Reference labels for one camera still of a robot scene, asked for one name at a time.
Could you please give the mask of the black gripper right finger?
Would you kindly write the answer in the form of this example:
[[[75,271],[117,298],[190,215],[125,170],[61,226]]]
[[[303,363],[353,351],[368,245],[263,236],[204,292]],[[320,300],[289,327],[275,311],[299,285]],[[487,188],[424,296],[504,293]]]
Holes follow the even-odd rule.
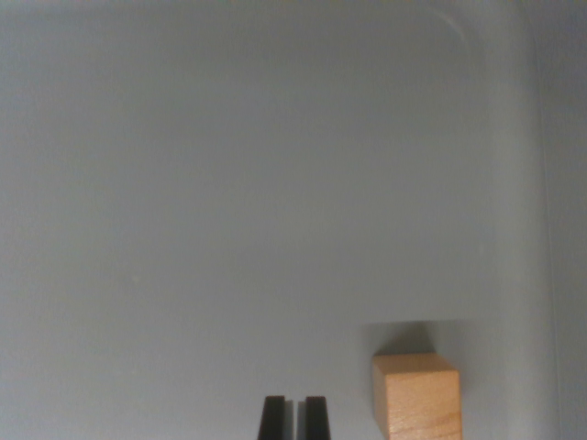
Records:
[[[297,440],[330,440],[327,399],[308,396],[297,405]]]

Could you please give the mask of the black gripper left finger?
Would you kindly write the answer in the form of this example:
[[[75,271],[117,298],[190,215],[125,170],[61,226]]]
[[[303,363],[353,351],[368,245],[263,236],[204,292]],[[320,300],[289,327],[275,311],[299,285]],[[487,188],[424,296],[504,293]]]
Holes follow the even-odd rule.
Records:
[[[293,402],[284,396],[267,396],[263,403],[258,440],[292,440],[293,438]]]

